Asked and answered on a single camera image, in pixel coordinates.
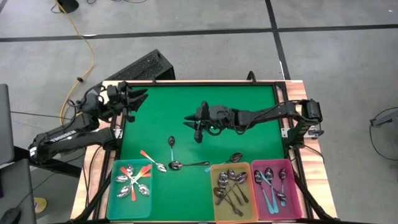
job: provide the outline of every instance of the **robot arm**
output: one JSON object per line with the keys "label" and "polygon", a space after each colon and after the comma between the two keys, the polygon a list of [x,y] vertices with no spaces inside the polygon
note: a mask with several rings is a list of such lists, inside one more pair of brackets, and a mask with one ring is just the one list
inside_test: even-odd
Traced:
{"label": "robot arm", "polygon": [[133,90],[126,82],[108,87],[101,86],[102,91],[107,92],[109,101],[99,94],[88,93],[88,90],[81,101],[71,105],[76,112],[72,120],[51,131],[38,134],[33,143],[29,146],[30,157],[36,162],[45,162],[58,153],[70,152],[75,149],[98,144],[105,150],[116,146],[114,131],[104,128],[94,132],[99,126],[99,120],[109,122],[115,115],[123,114],[127,121],[133,122],[132,111],[138,111],[140,105],[148,97],[147,90]]}
{"label": "robot arm", "polygon": [[[296,111],[296,105],[302,106],[301,114]],[[203,130],[212,136],[221,134],[224,129],[233,129],[237,134],[244,134],[256,124],[280,118],[292,118],[297,121],[285,139],[285,144],[293,147],[303,147],[304,134],[311,126],[322,122],[319,103],[313,100],[286,101],[259,111],[230,109],[220,105],[209,108],[204,101],[195,114],[185,117],[193,122],[184,124],[195,130],[194,138],[197,143],[201,143]]]}

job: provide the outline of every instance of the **wooden table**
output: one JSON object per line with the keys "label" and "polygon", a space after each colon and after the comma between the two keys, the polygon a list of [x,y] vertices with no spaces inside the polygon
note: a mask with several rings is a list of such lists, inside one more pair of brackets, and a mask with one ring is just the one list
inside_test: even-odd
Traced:
{"label": "wooden table", "polygon": [[[131,83],[151,83],[152,81],[149,80],[135,80],[135,81],[130,81]],[[250,80],[193,80],[193,81],[187,81],[187,80],[164,80],[164,81],[157,81],[158,83],[187,83],[187,82],[208,82],[208,83],[216,83],[216,82],[248,82],[250,83]],[[273,81],[273,80],[259,80],[258,82],[280,82],[280,81]],[[108,85],[117,85],[118,81],[105,81],[103,82],[104,86]],[[304,89],[304,84],[303,81],[300,80],[292,80],[292,81],[285,81],[286,88],[287,88],[287,94],[290,100],[301,100],[301,99],[306,99],[307,95],[305,93]],[[283,96],[282,96],[282,91],[278,90],[278,97],[280,101],[283,101]],[[100,129],[107,127],[109,124],[107,123],[102,123],[100,124]],[[318,150],[320,152],[320,147],[318,140],[311,140],[311,139],[306,139],[305,144]],[[92,159],[93,161],[93,167],[91,169],[91,181],[90,181],[90,190],[89,190],[89,198],[91,199],[95,193],[97,192],[98,189],[98,182],[100,179],[101,175],[101,169],[103,165],[103,159],[104,159],[104,150],[100,149],[95,158],[93,158],[93,155],[96,151],[98,146],[90,146],[87,148],[86,155],[85,155],[85,161],[84,161],[84,169],[86,170],[86,173],[88,173],[88,169],[90,166],[90,162]],[[307,181],[307,188],[315,198],[315,200],[319,203],[319,205],[327,212],[327,214],[331,215],[332,217],[337,217],[336,215],[336,210],[335,210],[335,205],[333,203],[333,198],[331,196],[331,191],[329,187],[329,182],[328,182],[328,177],[326,175],[326,170],[325,166],[323,165],[322,158],[315,153],[309,151],[308,149],[304,148],[301,149],[301,158],[302,158],[302,163],[303,163],[303,169],[305,173],[305,178]],[[111,154],[111,159],[109,161],[109,166],[108,166],[108,172],[111,171],[111,167],[113,164],[113,157],[114,153]],[[297,170],[296,167],[296,162],[293,162],[293,165],[295,169]],[[101,201],[101,209],[99,211],[99,217],[104,218],[105,217],[105,212],[106,212],[106,206],[107,206],[107,201],[108,201],[108,190],[104,193],[103,199]],[[301,194],[301,191],[299,188],[297,188],[298,192],[298,197],[300,200],[301,208],[302,208],[302,213],[303,217],[307,217],[306,211],[305,211],[305,205],[304,205],[304,199]],[[72,209],[72,214],[71,218],[75,218],[80,215],[80,213],[83,211],[85,208],[85,200],[86,200],[86,188],[85,188],[85,180],[83,177],[83,172],[81,173],[78,188],[76,191],[76,197],[75,197],[75,203],[73,204],[73,209]]]}

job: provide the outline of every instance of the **plastic container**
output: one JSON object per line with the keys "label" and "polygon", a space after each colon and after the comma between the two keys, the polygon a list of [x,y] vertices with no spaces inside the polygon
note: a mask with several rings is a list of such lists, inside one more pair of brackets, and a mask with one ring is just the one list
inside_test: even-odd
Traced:
{"label": "plastic container", "polygon": [[126,167],[128,164],[132,165],[134,168],[133,176],[135,176],[139,173],[141,168],[152,163],[148,159],[116,160],[113,163],[112,179],[108,197],[108,209],[106,211],[106,218],[109,220],[132,220],[135,218],[146,218],[150,215],[152,210],[152,171],[153,169],[156,169],[156,167],[153,165],[152,169],[147,173],[150,173],[150,177],[141,177],[137,181],[139,184],[145,184],[148,186],[150,192],[149,196],[143,196],[138,191],[137,184],[134,184],[134,192],[136,195],[136,200],[134,202],[131,200],[131,193],[124,198],[117,197],[120,189],[130,184],[129,180],[125,183],[118,183],[115,181],[116,176],[123,174],[120,171],[120,168]]}
{"label": "plastic container", "polygon": [[[225,199],[219,204],[216,205],[216,201],[218,197],[213,194],[213,206],[214,206],[214,214],[215,214],[215,222],[216,223],[249,223],[256,222],[258,220],[258,212],[256,207],[256,197],[253,191],[253,181],[252,176],[250,175],[250,165],[247,162],[240,162],[234,164],[223,164],[223,165],[213,165],[210,169],[211,174],[211,189],[213,192],[213,188],[218,187],[218,177],[221,171],[226,172],[228,169],[232,169],[235,171],[235,174],[238,175],[241,172],[247,172],[248,178],[242,184],[240,184],[240,188],[246,197],[249,199],[249,203],[244,203],[244,205],[240,205],[236,200],[234,194],[229,192],[229,197],[232,202],[235,204],[236,208],[243,212],[243,216],[239,216],[233,212],[231,205],[225,201]],[[230,186],[233,186],[233,181],[230,180]],[[241,198],[242,195],[237,187],[234,187],[233,190],[236,194]]]}
{"label": "plastic container", "polygon": [[[286,178],[284,179],[284,194],[286,196],[285,206],[281,205],[281,201],[276,197],[278,213],[270,214],[261,186],[254,182],[254,171],[259,170],[263,174],[267,167],[274,171],[274,178],[272,186],[281,191],[281,179],[279,178],[279,171],[282,168],[286,170]],[[288,159],[274,159],[274,160],[257,160],[251,163],[251,177],[254,185],[254,193],[256,194],[257,210],[259,212],[260,220],[281,220],[281,219],[296,219],[301,218],[302,212],[300,208],[299,198],[297,196],[296,185],[294,182],[292,165]],[[262,181],[262,187],[266,192],[267,198],[272,203],[271,187]]]}

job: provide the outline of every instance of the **yellow cable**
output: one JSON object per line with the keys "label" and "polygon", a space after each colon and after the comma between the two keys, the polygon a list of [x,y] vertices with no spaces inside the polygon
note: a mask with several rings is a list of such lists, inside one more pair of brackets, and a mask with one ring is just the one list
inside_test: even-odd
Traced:
{"label": "yellow cable", "polygon": [[[86,44],[88,45],[88,47],[90,48],[90,52],[91,52],[91,56],[92,56],[91,65],[90,65],[89,69],[83,74],[83,76],[81,76],[81,78],[84,78],[85,76],[87,76],[87,75],[89,74],[89,72],[93,69],[93,66],[94,66],[94,51],[93,51],[93,48],[92,48],[91,45],[88,43],[88,41],[87,41],[82,35],[80,35],[79,31],[77,30],[77,28],[76,28],[76,26],[75,26],[75,23],[72,21],[72,19],[71,19],[70,16],[67,14],[67,12],[64,10],[64,8],[58,3],[57,0],[55,0],[55,3],[58,5],[58,7],[61,9],[61,11],[68,17],[69,21],[72,23],[73,28],[75,29],[77,36],[79,36],[82,40],[84,40],[84,41],[86,42]],[[60,117],[61,117],[61,118],[60,118],[60,122],[61,122],[61,125],[62,125],[62,121],[63,121],[63,120],[62,120],[63,111],[64,111],[64,109],[65,109],[65,106],[66,106],[66,104],[67,104],[67,101],[68,101],[70,95],[72,94],[72,92],[74,91],[74,89],[76,88],[76,86],[77,86],[78,84],[79,84],[79,81],[76,81],[76,83],[74,84],[74,86],[72,87],[72,89],[69,91],[67,98],[66,98],[65,101],[63,102],[63,105],[62,105],[62,108],[61,108],[61,112],[60,112]]]}

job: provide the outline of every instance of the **black floor stripe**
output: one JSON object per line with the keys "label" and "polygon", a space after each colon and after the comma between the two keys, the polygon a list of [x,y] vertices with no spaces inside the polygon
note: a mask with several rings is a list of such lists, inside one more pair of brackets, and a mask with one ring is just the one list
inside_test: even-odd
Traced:
{"label": "black floor stripe", "polygon": [[[141,32],[127,34],[98,34],[85,36],[85,39],[117,39],[131,37],[172,37],[184,35],[214,35],[214,34],[259,34],[272,32],[270,28],[249,28],[249,29],[218,29],[218,30],[187,30],[170,32]],[[50,41],[50,40],[80,40],[77,35],[50,36],[50,37],[6,37],[0,38],[0,42],[27,42],[27,41]]]}
{"label": "black floor stripe", "polygon": [[314,31],[372,30],[372,29],[398,29],[398,24],[363,25],[363,26],[329,26],[329,27],[288,27],[288,28],[279,28],[278,32],[314,32]]}
{"label": "black floor stripe", "polygon": [[284,48],[282,46],[282,41],[280,41],[280,36],[278,33],[278,26],[276,24],[275,14],[274,14],[274,10],[272,9],[271,0],[266,0],[266,5],[267,5],[267,10],[268,10],[269,21],[271,22],[271,28],[274,33],[276,50],[278,52],[279,62],[280,62],[280,66],[281,66],[280,69],[282,69],[282,74],[283,74],[284,78],[286,80],[290,80],[290,73],[289,73],[289,69],[287,68],[285,52],[284,52]]}
{"label": "black floor stripe", "polygon": [[0,2],[0,13],[1,13],[2,9],[4,9],[4,6],[6,5],[6,3],[7,3],[7,0],[2,0]]}

